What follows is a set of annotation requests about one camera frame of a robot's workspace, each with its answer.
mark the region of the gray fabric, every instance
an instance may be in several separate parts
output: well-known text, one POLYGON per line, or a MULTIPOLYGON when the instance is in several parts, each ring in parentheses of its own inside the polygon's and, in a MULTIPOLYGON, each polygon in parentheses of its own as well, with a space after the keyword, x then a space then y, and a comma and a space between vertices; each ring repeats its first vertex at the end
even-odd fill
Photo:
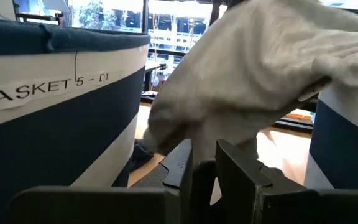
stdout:
POLYGON ((195 163, 226 139, 256 152, 261 129, 300 105, 324 76, 358 89, 358 16, 314 0, 253 0, 211 26, 160 90, 147 147, 192 138, 195 163))

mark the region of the window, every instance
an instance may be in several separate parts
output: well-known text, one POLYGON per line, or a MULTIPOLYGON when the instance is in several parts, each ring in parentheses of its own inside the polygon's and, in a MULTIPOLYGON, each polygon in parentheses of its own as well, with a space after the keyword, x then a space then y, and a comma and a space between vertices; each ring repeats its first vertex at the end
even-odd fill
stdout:
POLYGON ((326 6, 358 10, 358 0, 320 0, 326 6))
POLYGON ((173 70, 178 66, 179 62, 182 60, 182 56, 168 55, 168 54, 157 54, 155 58, 154 53, 149 53, 148 60, 157 61, 158 63, 165 63, 167 68, 162 70, 162 73, 165 76, 165 79, 173 72, 173 70))
POLYGON ((196 1, 149 0, 150 48, 187 53, 208 29, 211 11, 212 4, 196 1))
MULTIPOLYGON (((14 2, 19 5, 19 13, 23 14, 33 14, 38 16, 55 16, 55 13, 61 13, 61 11, 58 10, 47 9, 42 0, 15 0, 14 2)), ((58 24, 57 21, 45 21, 41 19, 27 19, 27 21, 55 25, 58 24)))
POLYGON ((70 0, 71 26, 142 32, 143 0, 70 0))

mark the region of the wooden floor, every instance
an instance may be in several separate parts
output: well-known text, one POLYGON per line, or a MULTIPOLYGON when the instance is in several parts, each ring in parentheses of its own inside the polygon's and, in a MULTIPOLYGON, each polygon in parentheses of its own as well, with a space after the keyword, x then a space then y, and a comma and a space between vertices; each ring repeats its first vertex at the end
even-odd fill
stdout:
MULTIPOLYGON (((142 138, 147 128, 149 114, 150 105, 141 104, 136 126, 137 139, 142 138)), ((286 177, 303 184, 309 156, 310 139, 310 134, 278 128, 265 129, 257 135, 259 160, 267 166, 281 169, 286 177)), ((132 172, 129 176, 129 185, 134 184, 148 174, 162 159, 163 156, 156 154, 146 165, 132 172)))

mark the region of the black holder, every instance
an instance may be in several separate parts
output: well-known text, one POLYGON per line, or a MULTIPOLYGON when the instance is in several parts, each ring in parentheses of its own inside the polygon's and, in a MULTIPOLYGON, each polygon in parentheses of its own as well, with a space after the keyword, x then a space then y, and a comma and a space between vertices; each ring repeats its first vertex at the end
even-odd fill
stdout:
POLYGON ((36 187, 9 206, 10 223, 357 223, 358 190, 313 190, 218 141, 192 169, 191 142, 127 188, 36 187), (210 206, 215 178, 222 199, 210 206))
POLYGON ((156 69, 160 69, 160 70, 164 70, 167 68, 167 64, 159 64, 153 67, 149 67, 145 69, 145 74, 144 74, 144 88, 142 91, 142 98, 140 99, 141 102, 144 103, 153 103, 154 98, 157 96, 157 92, 156 91, 150 91, 150 86, 151 86, 151 76, 152 76, 152 72, 156 69))

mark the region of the label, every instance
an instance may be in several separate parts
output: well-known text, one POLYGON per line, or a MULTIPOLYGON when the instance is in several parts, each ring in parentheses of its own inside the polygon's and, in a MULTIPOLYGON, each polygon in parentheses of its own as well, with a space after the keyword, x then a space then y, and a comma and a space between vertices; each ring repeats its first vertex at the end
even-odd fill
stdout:
POLYGON ((55 96, 84 87, 101 86, 112 82, 119 72, 94 72, 69 77, 24 80, 0 85, 0 110, 22 106, 32 100, 55 96))

